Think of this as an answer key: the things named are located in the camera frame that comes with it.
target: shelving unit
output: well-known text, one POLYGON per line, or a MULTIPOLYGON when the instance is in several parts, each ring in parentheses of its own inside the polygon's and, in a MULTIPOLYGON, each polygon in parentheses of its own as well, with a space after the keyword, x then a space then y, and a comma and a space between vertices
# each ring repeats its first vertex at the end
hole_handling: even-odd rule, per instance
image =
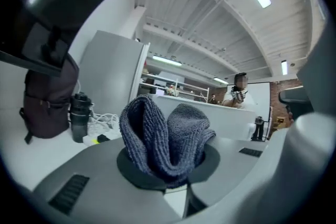
MULTIPOLYGON (((156 76, 156 75, 152 75, 152 74, 142 73, 142 76, 146 77, 146 78, 154 79, 154 80, 160 80, 160 81, 163 81, 163 82, 173 83, 175 85, 175 90, 177 90, 178 85, 185 86, 185 87, 193 89, 193 90, 197 90, 201 93, 201 95, 193 94, 191 92, 183 91, 183 90, 179 90, 179 93, 194 96, 194 97, 200 97, 200 98, 203 98, 206 102, 208 102, 209 88, 203 89, 203 88, 200 88, 200 87, 188 84, 188 83, 179 82, 178 80, 172 80, 172 79, 168 79, 168 78, 164 78, 164 77, 160 77, 160 76, 156 76)), ((140 84, 144 85, 144 86, 152 87, 152 88, 163 89, 163 90, 165 89, 164 87, 155 86, 155 85, 144 83, 144 82, 141 82, 140 84)))

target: curved ceiling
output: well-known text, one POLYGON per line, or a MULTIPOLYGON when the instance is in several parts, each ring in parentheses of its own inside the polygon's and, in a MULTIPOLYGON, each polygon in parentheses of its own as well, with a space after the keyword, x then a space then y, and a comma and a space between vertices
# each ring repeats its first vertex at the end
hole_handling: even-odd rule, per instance
POLYGON ((176 59, 203 76, 279 76, 281 61, 296 73, 310 50, 309 0, 135 0, 146 7, 150 54, 176 59))

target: backpack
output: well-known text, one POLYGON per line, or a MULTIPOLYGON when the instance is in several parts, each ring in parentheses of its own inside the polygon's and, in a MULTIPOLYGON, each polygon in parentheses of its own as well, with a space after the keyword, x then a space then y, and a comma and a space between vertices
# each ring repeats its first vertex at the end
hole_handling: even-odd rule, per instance
POLYGON ((79 68, 69 54, 60 77, 31 70, 27 72, 24 107, 20 109, 28 129, 27 144, 32 136, 53 138, 69 128, 68 110, 78 73, 79 68))

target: person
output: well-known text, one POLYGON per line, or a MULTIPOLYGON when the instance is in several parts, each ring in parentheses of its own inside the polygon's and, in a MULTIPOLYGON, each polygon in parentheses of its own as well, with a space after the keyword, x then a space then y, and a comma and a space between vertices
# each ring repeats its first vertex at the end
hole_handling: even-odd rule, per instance
POLYGON ((211 99, 208 101, 209 104, 217 104, 216 95, 211 94, 211 99))
POLYGON ((255 111, 255 102, 247 90, 248 78, 246 73, 235 75, 234 86, 224 96, 222 105, 231 108, 255 111))

